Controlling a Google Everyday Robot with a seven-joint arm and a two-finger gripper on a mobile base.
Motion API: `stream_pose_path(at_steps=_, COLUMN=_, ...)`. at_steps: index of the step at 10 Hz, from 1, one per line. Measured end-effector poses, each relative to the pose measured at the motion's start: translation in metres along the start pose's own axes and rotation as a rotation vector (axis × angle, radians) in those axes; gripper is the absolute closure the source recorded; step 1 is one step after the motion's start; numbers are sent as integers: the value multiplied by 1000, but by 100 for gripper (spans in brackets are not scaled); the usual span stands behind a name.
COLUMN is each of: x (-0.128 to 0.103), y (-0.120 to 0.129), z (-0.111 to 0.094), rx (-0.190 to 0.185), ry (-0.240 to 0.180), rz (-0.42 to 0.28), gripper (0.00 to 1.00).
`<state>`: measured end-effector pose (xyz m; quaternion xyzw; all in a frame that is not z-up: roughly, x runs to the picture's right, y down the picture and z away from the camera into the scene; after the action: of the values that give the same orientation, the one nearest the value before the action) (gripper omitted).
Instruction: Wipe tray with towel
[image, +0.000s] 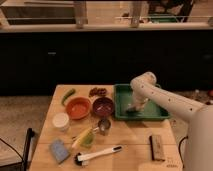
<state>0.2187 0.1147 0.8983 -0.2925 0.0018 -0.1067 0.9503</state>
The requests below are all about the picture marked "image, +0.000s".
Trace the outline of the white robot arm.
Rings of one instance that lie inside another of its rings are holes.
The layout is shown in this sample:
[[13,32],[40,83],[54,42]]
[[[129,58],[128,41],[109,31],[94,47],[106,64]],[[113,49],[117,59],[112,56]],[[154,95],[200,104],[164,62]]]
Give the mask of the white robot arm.
[[213,171],[213,105],[206,105],[155,86],[157,78],[145,72],[133,78],[133,105],[140,108],[146,99],[188,123],[183,171]]

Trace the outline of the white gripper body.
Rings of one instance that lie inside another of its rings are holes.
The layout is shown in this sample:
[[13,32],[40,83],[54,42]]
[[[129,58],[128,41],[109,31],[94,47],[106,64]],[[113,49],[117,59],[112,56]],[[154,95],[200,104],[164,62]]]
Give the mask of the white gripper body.
[[145,96],[140,95],[137,92],[133,92],[132,94],[132,98],[133,98],[133,106],[136,109],[141,109],[145,106],[146,102],[148,101],[148,98]]

